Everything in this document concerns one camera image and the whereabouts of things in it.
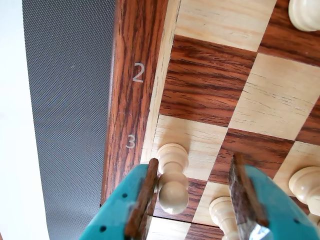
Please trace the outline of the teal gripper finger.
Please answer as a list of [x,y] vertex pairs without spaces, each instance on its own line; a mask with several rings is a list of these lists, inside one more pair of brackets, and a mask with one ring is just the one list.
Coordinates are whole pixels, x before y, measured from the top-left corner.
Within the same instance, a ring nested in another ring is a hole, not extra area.
[[81,240],[145,240],[158,196],[159,161],[135,166],[100,207]]
[[320,230],[266,174],[235,152],[228,185],[241,240],[318,240]]

